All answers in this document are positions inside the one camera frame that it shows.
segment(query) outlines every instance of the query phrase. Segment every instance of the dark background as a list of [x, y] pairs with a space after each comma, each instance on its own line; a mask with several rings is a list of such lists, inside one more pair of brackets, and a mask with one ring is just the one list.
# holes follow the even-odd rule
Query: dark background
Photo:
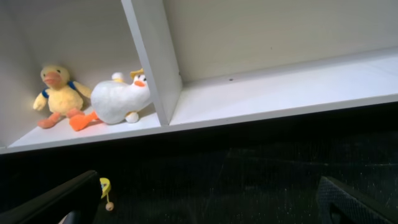
[[87, 171], [95, 223], [320, 223], [322, 175], [398, 210], [398, 103], [0, 156], [0, 213]]

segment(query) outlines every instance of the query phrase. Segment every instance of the shelf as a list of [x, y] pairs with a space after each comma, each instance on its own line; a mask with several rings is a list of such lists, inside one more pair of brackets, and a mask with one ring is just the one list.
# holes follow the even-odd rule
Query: shelf
[[[85, 112], [90, 113], [92, 109], [88, 108]], [[79, 132], [72, 130], [68, 119], [63, 119], [50, 129], [34, 128], [6, 149], [1, 149], [0, 154], [142, 136], [160, 131], [160, 123], [152, 105], [139, 114], [140, 120], [134, 124], [122, 122], [107, 125], [97, 122]]]
[[201, 128], [392, 101], [396, 49], [189, 83], [170, 125]]

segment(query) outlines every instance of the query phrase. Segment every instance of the orange leg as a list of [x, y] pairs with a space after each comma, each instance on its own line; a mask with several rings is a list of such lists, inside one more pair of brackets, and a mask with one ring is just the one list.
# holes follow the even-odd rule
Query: orange leg
[[98, 119], [95, 111], [88, 115], [78, 114], [70, 118], [69, 125], [73, 128], [73, 130], [80, 131], [87, 127], [88, 124], [94, 119]]
[[74, 108], [74, 109], [72, 109], [72, 110], [70, 110], [70, 111], [67, 112], [67, 118], [71, 118], [71, 117], [73, 117], [73, 116], [75, 116], [75, 115], [78, 115], [78, 114], [84, 115], [84, 113], [83, 113], [82, 111], [80, 111], [80, 110]]
[[60, 113], [53, 113], [49, 118], [37, 122], [37, 125], [43, 129], [52, 128], [58, 122], [60, 117]]

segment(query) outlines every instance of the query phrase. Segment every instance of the blue strap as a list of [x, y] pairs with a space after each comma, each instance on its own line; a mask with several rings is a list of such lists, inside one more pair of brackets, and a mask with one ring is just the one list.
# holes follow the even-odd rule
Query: blue strap
[[75, 84], [73, 84], [73, 81], [69, 81], [69, 82], [68, 82], [68, 86], [69, 86], [70, 88], [72, 88], [72, 90], [76, 90], [76, 87], [75, 87]]
[[48, 99], [48, 98], [49, 98], [49, 95], [45, 92], [46, 90], [47, 90], [47, 88], [45, 88], [45, 89], [42, 91], [42, 95], [44, 96], [44, 98]]

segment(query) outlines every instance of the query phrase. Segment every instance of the orange foot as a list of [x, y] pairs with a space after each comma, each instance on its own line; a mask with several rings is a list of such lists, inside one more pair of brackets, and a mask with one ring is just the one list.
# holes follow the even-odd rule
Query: orange foot
[[43, 119], [43, 120], [40, 120], [39, 122], [37, 122], [37, 125], [38, 125], [39, 127], [41, 127], [41, 128], [47, 129], [47, 128], [52, 128], [52, 127], [54, 127], [54, 125], [55, 125], [56, 123], [57, 123], [57, 122], [55, 122], [55, 121], [53, 121], [53, 120], [51, 120], [51, 119]]
[[95, 112], [92, 112], [91, 114], [86, 116], [78, 114], [70, 118], [69, 125], [73, 128], [73, 130], [80, 131], [87, 127], [88, 124], [94, 119], [98, 119]]
[[67, 112], [67, 118], [72, 118], [76, 115], [84, 115], [84, 113], [76, 108], [71, 109], [70, 111]]

